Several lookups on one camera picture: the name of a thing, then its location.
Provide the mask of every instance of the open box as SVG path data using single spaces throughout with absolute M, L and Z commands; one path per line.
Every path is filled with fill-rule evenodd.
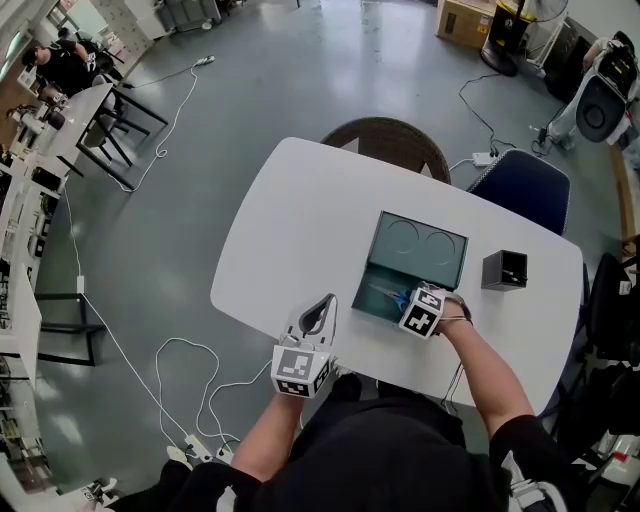
M 382 212 L 351 307 L 397 323 L 402 312 L 372 285 L 405 293 L 426 281 L 454 291 L 466 250 L 462 235 Z

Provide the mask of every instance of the black shirt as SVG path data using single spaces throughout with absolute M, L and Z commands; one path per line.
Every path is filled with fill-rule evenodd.
M 43 86 L 53 82 L 68 97 L 91 87 L 93 75 L 85 69 L 75 49 L 74 41 L 61 40 L 51 45 L 49 62 L 37 67 L 38 82 Z
M 510 474 L 500 466 L 513 451 L 525 478 L 554 484 L 569 511 L 584 510 L 574 469 L 537 418 L 503 425 L 487 456 L 468 453 L 456 432 L 459 420 L 433 407 L 398 399 L 348 404 L 341 419 L 306 427 L 271 480 L 201 464 L 161 508 L 215 510 L 231 486 L 238 512 L 506 511 Z

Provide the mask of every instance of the blue scissors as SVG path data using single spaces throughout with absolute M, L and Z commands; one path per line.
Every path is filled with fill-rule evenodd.
M 384 288 L 382 286 L 378 286 L 377 284 L 369 284 L 371 288 L 377 290 L 381 293 L 384 293 L 390 299 L 396 303 L 398 309 L 404 313 L 404 310 L 407 309 L 407 305 L 409 304 L 409 299 L 411 295 L 411 290 L 407 290 L 404 293 L 396 292 L 394 290 L 389 290 L 388 288 Z

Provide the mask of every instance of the floor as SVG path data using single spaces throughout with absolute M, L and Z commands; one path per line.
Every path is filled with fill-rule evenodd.
M 249 380 L 271 357 L 272 340 L 216 311 L 209 291 L 234 215 L 281 139 L 319 141 L 348 120 L 382 115 L 429 134 L 450 165 L 488 149 L 487 130 L 457 91 L 490 70 L 477 52 L 434 36 L 434 7 L 301 1 L 296 9 L 295 0 L 248 0 L 210 32 L 157 44 L 133 73 L 132 83 L 169 75 L 209 54 L 216 58 L 197 69 L 198 87 L 165 145 L 168 155 L 156 161 L 133 195 L 122 193 L 86 160 L 79 161 L 86 178 L 72 176 L 68 184 L 87 294 L 154 392 L 154 354 L 170 336 L 214 349 L 222 362 L 219 383 Z M 184 73 L 133 94 L 172 118 L 190 85 Z M 544 125 L 559 107 L 527 74 L 486 79 L 469 85 L 465 94 L 500 139 L 527 149 L 535 135 L 529 127 Z M 148 118 L 134 119 L 160 128 Z M 140 179 L 165 133 L 147 140 L 135 134 L 127 138 L 135 167 L 125 172 L 132 181 Z M 581 141 L 571 154 L 553 150 L 548 160 L 571 178 L 566 236 L 582 248 L 593 274 L 600 255 L 618 251 L 620 239 L 607 150 Z M 453 183 L 464 188 L 477 176 L 473 166 L 463 165 L 453 171 Z M 68 229 L 61 205 L 43 258 L 40 292 L 75 289 L 77 266 Z M 45 309 L 45 319 L 56 313 L 61 311 Z M 168 442 L 158 428 L 156 405 L 113 342 L 104 337 L 96 346 L 95 368 L 41 364 L 37 406 L 45 449 L 63 490 L 114 476 L 124 491 L 133 491 L 153 483 Z M 64 337 L 43 337 L 41 347 L 57 354 L 82 353 L 79 340 Z M 213 357 L 170 345 L 160 367 L 166 407 L 187 431 L 194 431 L 203 387 L 215 368 Z M 221 392 L 214 406 L 225 431 L 244 436 L 272 393 L 266 375 L 251 387 Z M 307 418 L 318 403 L 307 405 Z M 208 413 L 201 428 L 216 430 Z M 480 430 L 467 430 L 477 437 L 472 448 L 482 449 L 486 440 Z M 167 431 L 182 440 L 172 425 Z M 206 444 L 212 451 L 219 446 L 217 440 Z

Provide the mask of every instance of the table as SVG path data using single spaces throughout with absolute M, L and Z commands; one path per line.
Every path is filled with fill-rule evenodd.
M 129 183 L 129 181 L 127 181 L 126 178 L 124 178 L 119 172 L 111 169 L 109 165 L 105 164 L 102 160 L 96 157 L 92 153 L 92 151 L 82 143 L 84 134 L 95 119 L 102 131 L 104 131 L 106 137 L 114 145 L 118 153 L 120 153 L 125 162 L 129 166 L 131 166 L 131 160 L 129 160 L 122 148 L 120 148 L 116 140 L 111 135 L 110 131 L 104 126 L 104 124 L 100 120 L 100 117 L 97 117 L 96 114 L 108 115 L 114 118 L 116 121 L 119 121 L 120 123 L 126 124 L 127 126 L 130 126 L 135 130 L 144 133 L 145 136 L 149 135 L 150 132 L 145 128 L 142 128 L 141 126 L 132 123 L 131 121 L 128 121 L 118 114 L 102 107 L 102 104 L 110 93 L 113 93 L 121 100 L 130 103 L 134 107 L 137 107 L 145 114 L 163 123 L 165 126 L 169 124 L 166 119 L 160 117 L 153 111 L 149 110 L 147 107 L 141 105 L 137 101 L 134 101 L 130 97 L 124 95 L 122 92 L 118 91 L 113 87 L 113 84 L 106 83 L 94 85 L 89 89 L 80 91 L 78 94 L 75 94 L 69 99 L 67 107 L 62 110 L 62 115 L 64 115 L 65 117 L 64 125 L 62 126 L 62 128 L 60 128 L 60 130 L 57 131 L 55 131 L 50 126 L 47 127 L 47 134 L 45 135 L 45 137 L 47 137 L 49 140 L 47 141 L 47 143 L 43 144 L 41 148 L 38 149 L 38 152 L 43 156 L 57 157 L 61 162 L 69 167 L 69 169 L 74 171 L 76 174 L 83 176 L 83 174 L 64 157 L 64 155 L 67 154 L 71 149 L 77 147 L 87 158 L 92 160 L 103 171 L 105 171 L 122 185 L 132 190 L 134 187 L 131 183 Z
M 564 367 L 582 293 L 582 255 L 567 240 L 467 192 L 342 149 L 285 139 L 247 193 L 218 261 L 211 302 L 277 338 L 300 304 L 339 298 L 338 364 L 444 397 L 459 359 L 444 337 L 427 342 L 351 309 L 381 211 L 468 237 L 457 292 L 477 330 L 509 363 L 531 405 L 547 405 Z M 528 255 L 526 289 L 480 288 L 482 259 Z M 454 401 L 473 405 L 463 376 Z

